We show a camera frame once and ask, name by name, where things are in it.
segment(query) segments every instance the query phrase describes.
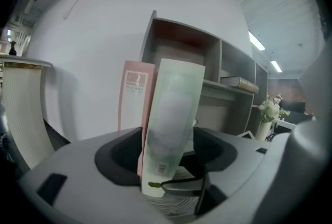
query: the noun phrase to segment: ceiling light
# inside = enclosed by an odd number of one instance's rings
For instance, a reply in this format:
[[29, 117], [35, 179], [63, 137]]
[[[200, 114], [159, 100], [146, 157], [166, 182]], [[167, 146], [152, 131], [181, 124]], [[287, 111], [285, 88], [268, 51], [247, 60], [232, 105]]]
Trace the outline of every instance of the ceiling light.
[[29, 12], [30, 12], [31, 8], [32, 8], [32, 6], [34, 5], [34, 3], [36, 1], [37, 0], [29, 0], [29, 2], [27, 3], [27, 5], [25, 7], [24, 14], [29, 15]]
[[251, 32], [249, 32], [249, 38], [250, 38], [251, 43], [253, 45], [255, 45], [258, 50], [260, 50], [260, 51], [265, 50], [265, 47], [263, 46], [263, 44], [261, 44], [260, 41], [253, 34], [251, 34]]
[[274, 66], [274, 68], [275, 68], [275, 70], [277, 72], [279, 72], [279, 73], [282, 72], [281, 69], [280, 69], [280, 67], [279, 67], [279, 65], [278, 65], [278, 63], [276, 61], [271, 61], [271, 64], [273, 64], [273, 66]]

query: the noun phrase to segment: white table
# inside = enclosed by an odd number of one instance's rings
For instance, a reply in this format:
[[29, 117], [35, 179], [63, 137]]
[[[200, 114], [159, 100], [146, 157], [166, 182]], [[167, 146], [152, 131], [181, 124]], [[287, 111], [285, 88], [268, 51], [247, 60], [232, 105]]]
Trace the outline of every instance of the white table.
[[280, 119], [275, 119], [274, 120], [275, 124], [280, 125], [282, 127], [286, 127], [288, 129], [294, 130], [296, 127], [296, 124], [290, 123], [290, 122], [286, 122]]
[[40, 103], [40, 76], [52, 64], [40, 60], [0, 55], [3, 98], [8, 126], [30, 168], [54, 153], [47, 135]]

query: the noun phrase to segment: shelf board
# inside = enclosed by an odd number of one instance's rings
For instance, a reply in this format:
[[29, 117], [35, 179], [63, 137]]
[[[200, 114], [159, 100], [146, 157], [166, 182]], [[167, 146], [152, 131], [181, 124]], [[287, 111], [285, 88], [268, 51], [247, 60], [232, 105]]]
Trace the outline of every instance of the shelf board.
[[255, 61], [255, 63], [261, 68], [261, 69], [263, 69], [266, 73], [268, 73], [268, 70], [267, 69], [265, 69], [263, 66], [261, 66], [259, 63], [257, 63], [256, 61]]
[[203, 80], [203, 86], [214, 88], [214, 89], [219, 89], [219, 90], [224, 90], [232, 93], [239, 93], [239, 94], [246, 94], [246, 95], [251, 95], [253, 96], [252, 93], [242, 90], [242, 89], [237, 89], [233, 88], [224, 84], [220, 84], [217, 82], [209, 81], [209, 80]]
[[222, 100], [226, 100], [226, 101], [235, 101], [236, 100], [236, 94], [229, 92], [229, 91], [221, 90], [221, 89], [211, 88], [208, 86], [202, 87], [201, 96], [213, 97], [215, 99], [222, 99]]

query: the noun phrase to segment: black surface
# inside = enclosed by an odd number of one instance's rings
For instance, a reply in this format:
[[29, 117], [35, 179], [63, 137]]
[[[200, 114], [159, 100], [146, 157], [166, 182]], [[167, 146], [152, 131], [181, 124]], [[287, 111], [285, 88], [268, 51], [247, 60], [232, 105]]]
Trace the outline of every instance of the black surface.
[[266, 154], [266, 151], [268, 151], [268, 150], [266, 148], [261, 147], [261, 148], [258, 148], [256, 151], [259, 153], [262, 153], [262, 154]]
[[250, 136], [249, 134], [244, 135], [243, 138], [252, 139], [251, 136]]
[[291, 110], [297, 113], [304, 114], [304, 112], [306, 111], [306, 104], [304, 102], [292, 102], [282, 100], [282, 108], [284, 110]]
[[184, 153], [180, 160], [179, 166], [184, 167], [195, 178], [199, 179], [204, 176], [204, 166], [201, 164], [194, 151]]
[[[189, 182], [192, 182], [192, 181], [196, 181], [197, 183], [199, 183], [195, 190], [181, 192], [181, 193], [178, 190], [176, 190], [173, 193], [172, 191], [167, 189], [168, 184], [189, 183]], [[172, 194], [172, 195], [181, 195], [181, 196], [186, 196], [186, 197], [198, 197], [202, 192], [202, 181], [203, 181], [202, 179], [197, 179], [197, 178], [181, 179], [181, 180], [168, 180], [168, 181], [162, 182], [161, 187], [163, 188], [163, 190], [166, 193], [169, 193], [169, 194]]]
[[24, 195], [17, 185], [12, 164], [0, 155], [0, 208], [2, 223], [21, 223], [22, 219], [32, 223], [50, 223]]
[[67, 138], [64, 138], [61, 134], [59, 134], [45, 119], [44, 124], [49, 137], [56, 137], [57, 140], [62, 142], [63, 145], [68, 145], [71, 143]]
[[299, 124], [301, 122], [312, 120], [312, 115], [297, 113], [296, 111], [290, 111], [290, 114], [287, 116], [282, 116], [286, 122]]
[[137, 165], [142, 152], [142, 128], [138, 127], [105, 145], [95, 154], [98, 171], [117, 185], [140, 186]]
[[216, 186], [210, 184], [206, 176], [202, 186], [202, 192], [195, 209], [195, 215], [201, 216], [214, 209], [227, 199], [226, 195]]
[[230, 143], [195, 127], [193, 149], [204, 166], [204, 171], [222, 171], [237, 158], [238, 151]]
[[19, 179], [23, 174], [30, 170], [29, 166], [23, 159], [17, 145], [15, 144], [14, 138], [11, 134], [11, 131], [8, 126], [5, 108], [4, 108], [4, 101], [3, 101], [3, 94], [0, 92], [0, 137], [7, 138], [7, 146], [2, 147], [3, 157], [5, 160], [10, 161], [8, 164], [11, 168], [14, 169], [14, 175], [16, 179]]
[[52, 173], [42, 183], [42, 185], [37, 190], [37, 193], [42, 199], [44, 199], [46, 203], [53, 205], [66, 180], [67, 176]]

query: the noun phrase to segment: flower vase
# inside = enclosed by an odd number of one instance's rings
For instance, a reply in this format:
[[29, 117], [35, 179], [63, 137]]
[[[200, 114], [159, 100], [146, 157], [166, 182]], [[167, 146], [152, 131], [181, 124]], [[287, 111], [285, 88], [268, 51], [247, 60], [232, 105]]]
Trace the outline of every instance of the flower vase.
[[272, 122], [261, 122], [255, 138], [259, 141], [265, 141], [265, 138], [269, 135], [271, 125]]

